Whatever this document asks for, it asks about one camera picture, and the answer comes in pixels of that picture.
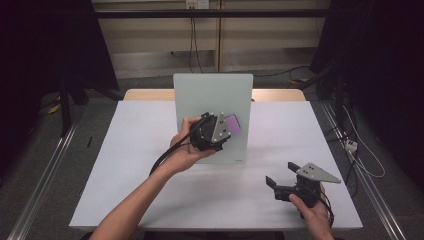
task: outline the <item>table surface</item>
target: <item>table surface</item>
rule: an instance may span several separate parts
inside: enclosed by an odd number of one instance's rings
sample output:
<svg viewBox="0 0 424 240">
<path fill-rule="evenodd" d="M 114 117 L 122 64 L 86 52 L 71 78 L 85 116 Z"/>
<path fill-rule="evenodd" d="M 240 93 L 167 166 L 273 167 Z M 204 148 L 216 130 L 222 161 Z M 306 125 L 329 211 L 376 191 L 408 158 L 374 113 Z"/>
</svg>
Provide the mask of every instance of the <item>table surface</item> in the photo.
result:
<svg viewBox="0 0 424 240">
<path fill-rule="evenodd" d="M 284 99 L 286 96 L 280 96 L 283 92 L 297 92 L 267 91 L 252 94 L 258 102 L 252 103 L 246 164 L 196 164 L 175 176 L 146 212 L 139 224 L 141 229 L 263 231 L 305 228 L 290 203 L 274 199 L 272 189 L 265 184 L 265 175 L 280 185 L 293 186 L 295 174 L 287 169 L 287 162 L 292 161 L 299 166 L 314 162 L 339 179 L 342 177 L 309 102 L 304 101 L 304 97 L 303 100 L 291 98 L 291 102 L 259 102 L 275 97 Z M 127 93 L 125 100 L 140 99 L 135 92 L 143 93 L 145 99 L 149 91 L 130 90 L 131 95 Z M 152 92 L 172 94 L 172 90 Z M 119 103 L 71 227 L 94 228 L 147 178 L 153 162 L 169 144 L 172 137 L 169 133 L 176 131 L 174 108 L 172 101 Z M 152 134 L 155 135 L 153 141 L 145 137 Z M 361 228 L 345 185 L 324 183 L 324 186 L 336 215 L 333 228 Z"/>
</svg>

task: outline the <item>metal frame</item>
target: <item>metal frame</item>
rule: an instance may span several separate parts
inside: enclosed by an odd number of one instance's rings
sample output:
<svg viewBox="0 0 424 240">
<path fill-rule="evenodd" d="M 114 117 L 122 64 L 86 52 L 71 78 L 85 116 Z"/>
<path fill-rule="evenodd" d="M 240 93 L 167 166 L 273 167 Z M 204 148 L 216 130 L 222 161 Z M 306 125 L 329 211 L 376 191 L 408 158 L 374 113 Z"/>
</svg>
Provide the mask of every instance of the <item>metal frame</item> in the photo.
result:
<svg viewBox="0 0 424 240">
<path fill-rule="evenodd" d="M 197 10 L 98 10 L 87 11 L 45 11 L 42 15 L 57 17 L 95 17 L 98 19 L 117 18 L 316 18 L 351 17 L 355 10 L 332 9 L 282 9 L 282 10 L 241 10 L 241 9 L 197 9 Z"/>
<path fill-rule="evenodd" d="M 336 122 L 336 119 L 334 118 L 335 112 L 333 108 L 330 106 L 330 104 L 321 103 L 321 106 L 324 110 L 325 115 L 328 118 L 328 121 L 330 122 L 331 126 L 335 129 L 335 134 L 338 138 L 341 138 L 343 134 L 341 133 L 340 129 L 337 127 L 338 124 Z M 344 150 L 343 141 L 340 140 L 341 147 Z M 353 156 L 352 154 L 347 151 L 349 161 L 352 164 L 353 163 Z M 363 164 L 361 159 L 358 157 L 357 161 Z M 378 190 L 377 186 L 375 185 L 373 179 L 364 173 L 357 164 L 354 165 L 354 170 L 358 176 L 358 179 L 361 181 L 362 186 L 364 187 L 365 192 L 367 193 L 372 205 L 375 208 L 375 211 L 377 212 L 377 215 L 380 217 L 381 223 L 386 228 L 386 231 L 388 235 L 390 236 L 390 239 L 392 240 L 400 240 L 406 239 L 406 236 L 404 235 L 398 221 L 396 220 L 395 215 L 393 214 L 392 210 L 390 209 L 387 202 L 384 200 L 383 196 L 381 195 L 380 191 Z"/>
<path fill-rule="evenodd" d="M 47 164 L 47 167 L 44 170 L 40 181 L 38 181 L 37 186 L 35 187 L 31 197 L 19 215 L 19 218 L 13 226 L 13 229 L 7 240 L 24 240 L 26 238 L 29 229 L 31 228 L 31 225 L 37 215 L 38 209 L 43 203 L 44 197 L 54 179 L 57 170 L 59 169 L 62 158 L 65 155 L 69 144 L 71 143 L 72 137 L 74 136 L 75 130 L 82 118 L 84 110 L 85 107 L 80 107 L 80 109 L 78 109 L 74 123 L 70 126 L 70 129 L 66 135 L 60 138 L 53 156 L 50 158 L 50 161 Z"/>
</svg>

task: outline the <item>gray floor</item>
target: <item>gray floor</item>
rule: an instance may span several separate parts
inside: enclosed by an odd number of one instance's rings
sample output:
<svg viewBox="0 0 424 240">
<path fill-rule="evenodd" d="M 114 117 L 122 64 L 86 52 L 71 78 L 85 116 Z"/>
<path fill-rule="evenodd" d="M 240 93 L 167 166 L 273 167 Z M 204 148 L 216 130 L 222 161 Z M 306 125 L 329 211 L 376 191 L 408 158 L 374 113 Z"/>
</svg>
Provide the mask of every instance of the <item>gray floor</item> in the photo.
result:
<svg viewBox="0 0 424 240">
<path fill-rule="evenodd" d="M 280 71 L 282 70 L 250 72 L 262 75 Z M 299 69 L 291 74 L 255 77 L 254 85 L 256 88 L 285 88 L 290 84 L 289 79 L 309 78 L 311 75 L 306 69 Z M 129 88 L 172 87 L 171 76 L 161 76 L 159 78 L 139 78 L 137 74 L 132 76 L 133 78 L 131 79 L 121 79 L 119 81 L 122 92 Z M 116 102 L 92 91 L 88 91 L 88 94 L 90 102 L 87 106 L 73 105 L 71 107 L 74 113 L 83 111 L 83 116 L 61 165 L 55 173 L 54 181 L 49 186 L 43 203 L 38 209 L 37 216 L 27 232 L 27 239 L 79 239 L 84 234 L 80 230 L 69 228 L 68 224 L 116 108 Z M 305 96 L 311 102 L 322 130 L 330 129 L 331 125 L 322 109 L 321 102 L 316 99 L 314 88 L 307 89 Z M 423 239 L 423 194 L 398 168 L 390 151 L 379 144 L 372 128 L 367 124 L 366 119 L 361 116 L 360 110 L 357 110 L 356 115 L 361 138 L 378 156 L 386 169 L 386 176 L 374 179 L 375 184 L 393 211 L 406 238 Z M 40 116 L 24 151 L 22 151 L 19 159 L 15 161 L 14 166 L 11 167 L 9 173 L 5 176 L 3 186 L 0 188 L 0 239 L 7 239 L 30 194 L 36 187 L 58 143 L 60 127 L 61 117 L 59 113 Z M 328 139 L 334 137 L 334 135 L 327 136 Z M 329 143 L 329 148 L 342 175 L 346 175 L 349 164 L 340 143 L 337 141 L 331 142 Z M 359 146 L 359 153 L 369 171 L 377 173 L 380 171 L 374 158 L 362 145 Z M 354 178 L 352 177 L 349 182 L 351 186 L 355 184 L 353 180 Z M 364 228 L 336 232 L 335 235 L 345 239 L 390 239 L 386 228 L 381 223 L 361 184 L 359 184 L 359 191 L 353 201 L 363 221 Z M 273 233 L 241 233 L 238 237 L 250 236 L 249 234 L 252 236 L 250 239 L 274 239 Z M 304 230 L 286 232 L 285 235 L 286 239 L 310 239 Z M 184 233 L 162 233 L 157 236 L 157 239 L 201 238 Z"/>
</svg>

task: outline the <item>person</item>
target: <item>person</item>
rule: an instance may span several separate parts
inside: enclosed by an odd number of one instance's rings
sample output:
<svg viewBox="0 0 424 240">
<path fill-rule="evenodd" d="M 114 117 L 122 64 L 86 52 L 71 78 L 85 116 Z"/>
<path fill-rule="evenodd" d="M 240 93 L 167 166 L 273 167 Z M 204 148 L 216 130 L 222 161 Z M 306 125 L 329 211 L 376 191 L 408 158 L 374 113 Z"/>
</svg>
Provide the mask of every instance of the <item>person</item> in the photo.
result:
<svg viewBox="0 0 424 240">
<path fill-rule="evenodd" d="M 190 130 L 190 125 L 201 118 L 184 118 L 181 131 L 175 135 L 170 145 L 181 140 Z M 91 240 L 130 239 L 144 213 L 175 174 L 191 168 L 197 161 L 209 157 L 215 151 L 198 151 L 186 139 L 182 146 L 169 155 L 166 160 L 141 185 L 119 203 L 99 224 L 90 236 Z M 316 240 L 333 239 L 324 205 L 317 203 L 308 208 L 305 203 L 292 194 L 290 201 L 302 212 L 311 236 Z"/>
</svg>

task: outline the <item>hand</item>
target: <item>hand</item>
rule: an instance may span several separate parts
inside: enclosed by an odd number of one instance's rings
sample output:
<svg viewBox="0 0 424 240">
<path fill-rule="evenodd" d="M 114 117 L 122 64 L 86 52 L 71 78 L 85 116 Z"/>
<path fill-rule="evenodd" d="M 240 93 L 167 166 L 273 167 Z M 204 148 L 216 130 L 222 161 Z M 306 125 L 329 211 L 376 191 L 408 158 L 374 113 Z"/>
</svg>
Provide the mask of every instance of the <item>hand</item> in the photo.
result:
<svg viewBox="0 0 424 240">
<path fill-rule="evenodd" d="M 330 224 L 328 223 L 327 209 L 321 202 L 315 204 L 313 208 L 308 208 L 302 199 L 294 194 L 290 194 L 289 199 L 303 214 L 309 234 L 315 240 L 334 239 L 331 234 Z"/>
<path fill-rule="evenodd" d="M 181 131 L 175 135 L 172 140 L 170 146 L 173 146 L 175 143 L 180 141 L 184 136 L 186 136 L 190 131 L 190 125 L 199 121 L 201 117 L 195 118 L 184 118 L 181 126 Z M 189 168 L 191 168 L 197 161 L 202 158 L 209 157 L 214 154 L 215 151 L 207 150 L 207 151 L 199 151 L 190 144 L 190 138 L 187 138 L 182 142 L 182 146 L 176 149 L 166 160 L 162 167 L 166 167 L 173 174 L 178 172 L 183 172 Z"/>
</svg>

